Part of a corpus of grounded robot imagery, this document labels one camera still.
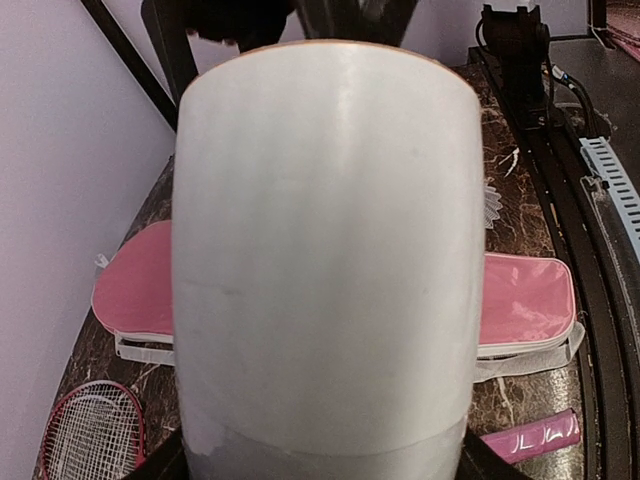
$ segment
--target wall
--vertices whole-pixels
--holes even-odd
[[[160,63],[140,18],[140,0],[103,1],[166,88]],[[448,65],[464,64],[467,49],[476,43],[474,29],[483,3],[485,0],[420,0],[402,46]],[[582,35],[587,32],[588,0],[538,0],[538,4],[552,35]],[[291,15],[282,41],[302,38],[304,35],[298,19]],[[201,72],[233,58],[237,52],[233,47],[197,38],[191,39],[191,46]]]
[[[174,135],[77,0],[0,4],[0,478],[30,478],[87,314]]]

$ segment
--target shuttlecock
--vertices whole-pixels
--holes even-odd
[[[485,185],[484,187],[484,228],[493,229],[493,222],[500,219],[498,210],[502,208],[500,199],[502,195],[496,192],[494,187]]]

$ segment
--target white cylinder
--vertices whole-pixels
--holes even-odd
[[[207,72],[179,123],[193,478],[452,478],[484,264],[471,87],[402,50],[305,42]]]

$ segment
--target brown marble surface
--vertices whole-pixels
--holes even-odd
[[[513,164],[515,140],[481,70],[457,69],[476,89],[483,108],[485,175],[502,195],[503,209],[487,250],[530,256],[553,256],[549,232],[529,174]],[[170,218],[173,162],[163,172],[134,221],[127,239],[147,225]],[[127,362],[115,355],[113,336],[90,313],[78,336],[57,399],[84,382],[110,379],[139,398],[147,429],[146,449],[154,451],[179,425],[173,369]],[[566,408],[581,412],[580,383],[575,361],[568,367],[526,377],[491,380],[474,388],[469,425],[478,434],[490,433],[550,416]],[[583,477],[582,445],[547,454],[518,466],[534,479],[576,480]],[[36,467],[33,478],[42,478]]]

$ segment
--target gray floor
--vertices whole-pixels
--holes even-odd
[[[611,122],[611,145],[640,190],[640,63],[596,39],[551,43],[551,61],[586,87],[595,109]],[[558,101],[576,102],[564,87]]]

